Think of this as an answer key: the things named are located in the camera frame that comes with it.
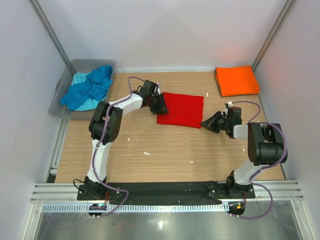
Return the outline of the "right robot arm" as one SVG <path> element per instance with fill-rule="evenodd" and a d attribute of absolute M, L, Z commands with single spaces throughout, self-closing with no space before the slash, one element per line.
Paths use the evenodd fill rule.
<path fill-rule="evenodd" d="M 247 140 L 248 159 L 233 170 L 222 184 L 224 193 L 237 198 L 253 191 L 252 180 L 262 171 L 284 163 L 288 158 L 287 142 L 279 123 L 249 122 L 242 124 L 242 109 L 227 106 L 200 124 L 219 133 L 224 131 L 230 139 Z"/>

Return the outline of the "red t shirt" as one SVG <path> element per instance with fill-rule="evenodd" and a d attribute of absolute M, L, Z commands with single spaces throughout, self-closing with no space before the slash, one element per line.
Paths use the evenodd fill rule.
<path fill-rule="evenodd" d="M 201 128 L 204 97 L 198 95 L 164 92 L 167 114 L 157 115 L 157 123 L 191 128 Z"/>

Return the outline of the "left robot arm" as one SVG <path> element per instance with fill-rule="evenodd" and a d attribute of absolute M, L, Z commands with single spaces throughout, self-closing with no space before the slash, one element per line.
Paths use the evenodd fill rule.
<path fill-rule="evenodd" d="M 111 189 L 107 186 L 108 157 L 125 115 L 144 107 L 154 115 L 169 113 L 158 83 L 144 80 L 142 86 L 129 90 L 129 95 L 121 99 L 99 102 L 93 113 L 88 127 L 92 139 L 90 168 L 79 186 L 78 200 L 101 200 Z"/>

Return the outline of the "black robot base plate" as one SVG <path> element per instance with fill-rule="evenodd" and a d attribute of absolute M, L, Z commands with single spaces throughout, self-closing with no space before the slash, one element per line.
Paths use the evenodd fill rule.
<path fill-rule="evenodd" d="M 172 205 L 178 201 L 206 201 L 220 199 L 254 199 L 253 185 L 239 185 L 225 181 L 193 182 L 110 182 L 105 185 L 91 180 L 78 189 L 78 200 L 105 200 L 110 203 L 122 201 L 128 191 L 129 205 Z"/>

